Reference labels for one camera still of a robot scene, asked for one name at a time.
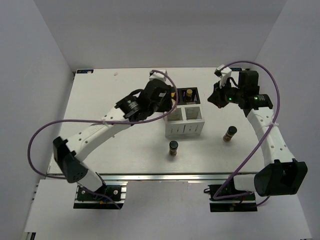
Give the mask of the brown bottle gold cap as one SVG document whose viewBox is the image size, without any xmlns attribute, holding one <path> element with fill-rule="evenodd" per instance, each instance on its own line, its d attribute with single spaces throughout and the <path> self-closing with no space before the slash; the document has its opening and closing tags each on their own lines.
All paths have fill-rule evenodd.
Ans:
<svg viewBox="0 0 320 240">
<path fill-rule="evenodd" d="M 185 102 L 193 102 L 194 98 L 193 98 L 193 90 L 191 88 L 187 89 L 185 91 L 185 97 L 184 97 L 184 101 Z"/>
</svg>

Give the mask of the spice jar black lid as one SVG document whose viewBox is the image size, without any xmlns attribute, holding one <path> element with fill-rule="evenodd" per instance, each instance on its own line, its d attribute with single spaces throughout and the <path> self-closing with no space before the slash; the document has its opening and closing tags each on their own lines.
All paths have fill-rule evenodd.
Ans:
<svg viewBox="0 0 320 240">
<path fill-rule="evenodd" d="M 178 142 L 175 140 L 172 140 L 169 142 L 169 155 L 170 156 L 176 156 L 177 155 L 177 150 L 178 150 Z"/>
<path fill-rule="evenodd" d="M 237 133 L 238 129 L 235 126 L 229 126 L 225 135 L 223 136 L 223 141 L 228 143 L 231 141 L 232 137 Z"/>
</svg>

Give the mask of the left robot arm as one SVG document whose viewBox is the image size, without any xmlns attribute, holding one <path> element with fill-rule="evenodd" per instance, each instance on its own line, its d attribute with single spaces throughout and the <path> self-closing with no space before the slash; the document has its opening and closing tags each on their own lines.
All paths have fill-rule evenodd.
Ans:
<svg viewBox="0 0 320 240">
<path fill-rule="evenodd" d="M 88 189 L 94 199 L 105 196 L 106 185 L 98 173 L 84 163 L 86 157 L 117 133 L 128 129 L 154 113 L 172 109 L 172 87 L 162 80 L 150 80 L 138 96 L 129 94 L 103 117 L 102 123 L 90 125 L 67 139 L 53 140 L 53 157 L 68 183 L 78 183 Z"/>
</svg>

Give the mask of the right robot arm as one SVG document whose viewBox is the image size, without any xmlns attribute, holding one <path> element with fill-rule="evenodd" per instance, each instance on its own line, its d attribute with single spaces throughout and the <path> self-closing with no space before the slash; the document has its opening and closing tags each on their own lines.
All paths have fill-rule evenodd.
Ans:
<svg viewBox="0 0 320 240">
<path fill-rule="evenodd" d="M 218 108 L 236 104 L 253 127 L 261 149 L 264 168 L 256 174 L 231 174 L 214 193 L 214 200 L 233 199 L 257 193 L 261 197 L 295 195 L 307 172 L 305 162 L 297 161 L 286 145 L 276 124 L 278 112 L 267 94 L 260 94 L 259 74 L 255 70 L 240 71 L 238 83 L 231 69 L 220 66 L 214 74 L 219 81 L 207 99 Z"/>
</svg>

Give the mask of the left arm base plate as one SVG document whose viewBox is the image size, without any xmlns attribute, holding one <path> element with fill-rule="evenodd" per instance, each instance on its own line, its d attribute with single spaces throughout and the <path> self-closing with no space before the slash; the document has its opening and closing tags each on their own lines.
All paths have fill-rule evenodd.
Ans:
<svg viewBox="0 0 320 240">
<path fill-rule="evenodd" d="M 127 186 L 123 184 L 107 184 L 98 195 L 88 192 L 78 185 L 73 208 L 82 210 L 120 210 L 126 199 Z"/>
</svg>

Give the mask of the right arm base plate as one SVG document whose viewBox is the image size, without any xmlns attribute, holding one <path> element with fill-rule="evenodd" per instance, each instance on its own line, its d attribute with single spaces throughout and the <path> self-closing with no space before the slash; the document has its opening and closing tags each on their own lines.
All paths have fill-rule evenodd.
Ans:
<svg viewBox="0 0 320 240">
<path fill-rule="evenodd" d="M 254 193 L 239 197 L 214 199 L 214 193 L 219 189 L 219 187 L 219 184 L 211 184 L 203 190 L 203 193 L 208 194 L 209 196 L 209 207 L 211 213 L 241 213 L 258 211 Z"/>
</svg>

